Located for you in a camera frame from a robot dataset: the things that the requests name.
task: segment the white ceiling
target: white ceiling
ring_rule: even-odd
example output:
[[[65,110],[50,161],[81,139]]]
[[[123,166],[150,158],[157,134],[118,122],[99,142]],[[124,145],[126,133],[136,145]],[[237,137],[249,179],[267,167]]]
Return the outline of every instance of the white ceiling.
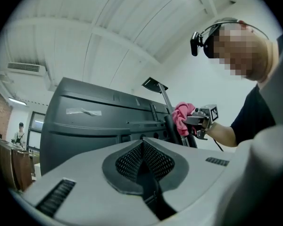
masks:
[[[54,85],[68,77],[130,93],[134,78],[163,62],[230,0],[23,0],[2,30],[8,62],[43,65]],[[39,79],[6,73],[16,98],[48,104]]]

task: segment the ceiling light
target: ceiling light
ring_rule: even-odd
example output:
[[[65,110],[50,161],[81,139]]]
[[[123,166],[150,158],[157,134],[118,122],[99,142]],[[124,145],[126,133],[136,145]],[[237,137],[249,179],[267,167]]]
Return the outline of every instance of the ceiling light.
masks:
[[[15,103],[21,104],[21,105],[27,105],[25,102],[22,102],[22,101],[19,101],[19,100],[15,100],[15,99],[10,98],[10,97],[9,97],[9,100],[10,100],[10,101],[12,101],[12,102],[15,102]]]

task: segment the person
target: person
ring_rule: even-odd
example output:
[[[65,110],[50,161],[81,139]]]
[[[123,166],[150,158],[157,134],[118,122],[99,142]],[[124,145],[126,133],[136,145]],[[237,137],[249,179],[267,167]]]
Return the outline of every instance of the person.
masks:
[[[21,146],[23,149],[25,149],[26,140],[24,136],[24,124],[22,122],[19,123],[19,131],[15,133],[14,140],[15,144]]]
[[[238,21],[223,18],[215,21]],[[230,70],[251,81],[256,86],[246,96],[244,105],[231,126],[213,123],[207,135],[217,142],[236,147],[240,142],[253,139],[261,130],[274,126],[272,114],[260,94],[277,67],[283,49],[283,35],[272,42],[254,33],[243,21],[239,24],[216,25],[208,34],[208,46],[213,48],[213,58],[230,66]]]

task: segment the black wire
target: black wire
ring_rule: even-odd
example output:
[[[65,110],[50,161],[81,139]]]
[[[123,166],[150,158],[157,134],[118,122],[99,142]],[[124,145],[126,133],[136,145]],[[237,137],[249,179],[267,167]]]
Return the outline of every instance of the black wire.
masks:
[[[217,144],[217,146],[220,148],[220,150],[223,152],[223,149],[221,148],[221,146],[217,143],[217,141],[215,139],[213,139],[215,141],[215,143]]]

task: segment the metal pole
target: metal pole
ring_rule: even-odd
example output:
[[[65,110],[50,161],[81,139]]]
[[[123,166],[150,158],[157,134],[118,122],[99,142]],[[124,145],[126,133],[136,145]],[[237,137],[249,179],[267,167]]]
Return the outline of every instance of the metal pole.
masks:
[[[162,93],[162,96],[163,96],[164,99],[165,99],[166,107],[167,107],[167,109],[168,109],[168,112],[169,112],[169,114],[171,114],[171,113],[173,112],[173,108],[172,108],[172,106],[171,106],[171,102],[170,102],[170,100],[169,100],[169,97],[168,97],[168,95],[166,94],[165,88],[164,88],[164,86],[163,86],[162,84],[160,84],[160,83],[158,83],[158,86],[159,86],[159,88],[160,88],[160,91],[161,91],[161,93]]]

